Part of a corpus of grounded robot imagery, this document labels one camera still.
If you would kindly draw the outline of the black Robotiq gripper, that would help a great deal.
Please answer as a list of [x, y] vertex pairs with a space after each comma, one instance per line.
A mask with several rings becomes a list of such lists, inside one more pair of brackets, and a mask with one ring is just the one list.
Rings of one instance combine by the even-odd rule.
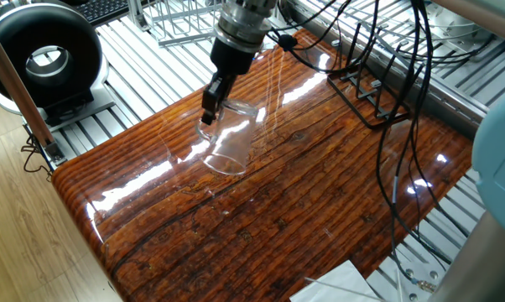
[[217, 71], [224, 76], [214, 74], [206, 86], [202, 96], [204, 109], [201, 121], [211, 125], [216, 120], [221, 103], [228, 98], [238, 75], [246, 74], [253, 62], [255, 54], [235, 49], [219, 39], [215, 39], [211, 49], [210, 59]]

